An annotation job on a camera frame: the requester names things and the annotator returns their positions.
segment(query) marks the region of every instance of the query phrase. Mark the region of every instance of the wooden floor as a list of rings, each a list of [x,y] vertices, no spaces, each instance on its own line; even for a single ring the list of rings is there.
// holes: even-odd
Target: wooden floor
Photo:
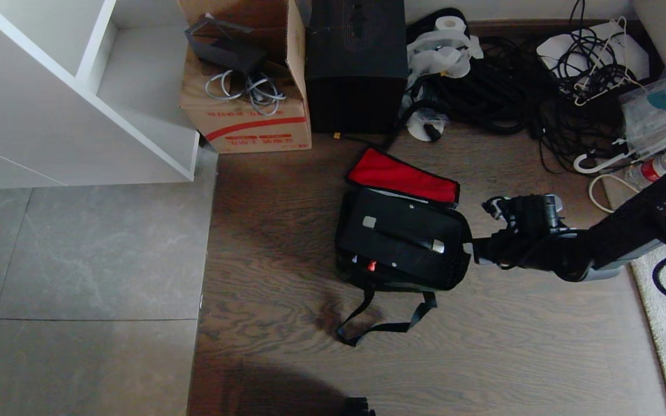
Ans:
[[[472,265],[409,334],[336,342],[336,324],[362,297],[336,277],[333,248],[342,177],[361,150],[320,135],[311,151],[220,157],[190,414],[336,414],[351,396],[368,397],[379,416],[666,414],[627,273],[570,284]],[[457,124],[437,144],[403,136],[391,153],[459,181],[476,237],[504,225],[479,206],[495,195],[555,192],[571,226],[602,218],[587,179],[545,173],[523,134]],[[365,320],[406,320],[420,301],[378,294]]]

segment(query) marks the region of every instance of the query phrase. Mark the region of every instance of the black strap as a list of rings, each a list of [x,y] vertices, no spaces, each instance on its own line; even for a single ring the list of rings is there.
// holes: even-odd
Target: black strap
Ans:
[[[338,340],[340,342],[350,345],[351,347],[356,347],[356,345],[359,344],[361,338],[364,337],[364,335],[369,334],[370,332],[407,332],[409,331],[410,328],[415,326],[418,322],[420,322],[421,319],[423,319],[424,316],[428,313],[429,310],[432,310],[433,308],[436,308],[438,305],[436,305],[436,294],[433,292],[423,292],[423,303],[418,305],[418,308],[415,309],[415,312],[413,313],[413,317],[410,319],[410,322],[399,322],[396,324],[379,324],[375,325],[372,328],[369,328],[363,332],[361,335],[357,335],[356,337],[351,337],[347,338],[345,334],[345,331],[343,330],[343,327],[346,326],[346,324],[351,321],[351,319],[356,318],[356,316],[359,316],[360,313],[363,311],[367,310],[369,305],[372,303],[372,300],[375,298],[375,290],[373,287],[368,287],[364,289],[364,301],[362,302],[361,305],[359,305],[359,308],[356,308],[354,313],[351,313],[351,315],[338,327]]]

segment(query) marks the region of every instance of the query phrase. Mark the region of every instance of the black box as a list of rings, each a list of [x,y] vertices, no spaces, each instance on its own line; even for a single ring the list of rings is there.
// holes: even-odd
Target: black box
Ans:
[[[306,52],[313,132],[391,132],[409,74],[403,0],[314,1]]]

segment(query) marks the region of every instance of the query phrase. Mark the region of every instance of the robotic arm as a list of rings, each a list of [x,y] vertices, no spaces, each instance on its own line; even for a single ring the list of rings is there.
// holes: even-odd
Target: robotic arm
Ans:
[[[590,229],[571,229],[562,223],[558,215],[562,200],[557,195],[496,197],[483,208],[508,226],[492,237],[475,239],[474,260],[506,270],[545,270],[570,282],[606,279],[629,261],[666,244],[666,175]],[[666,295],[658,278],[663,267],[655,269],[654,282]]]

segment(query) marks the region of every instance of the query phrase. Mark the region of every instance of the white shelf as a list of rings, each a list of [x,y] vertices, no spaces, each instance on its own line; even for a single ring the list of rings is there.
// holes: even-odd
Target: white shelf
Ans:
[[[116,0],[0,0],[0,13],[63,66],[86,81]]]
[[[106,64],[109,61],[109,55],[112,53],[112,47],[114,45],[114,40],[117,38],[117,32],[119,29],[114,25],[113,22],[109,22],[104,31],[104,36],[101,39],[101,44],[97,50],[96,56],[91,65],[82,61],[82,70],[79,71],[79,74],[76,76],[77,81],[85,84],[87,89],[89,89],[92,94],[96,95],[99,91],[99,85],[101,84],[101,79],[104,77],[104,71],[106,69]]]
[[[184,29],[118,31],[97,97],[193,172],[199,134],[178,107],[187,55]]]

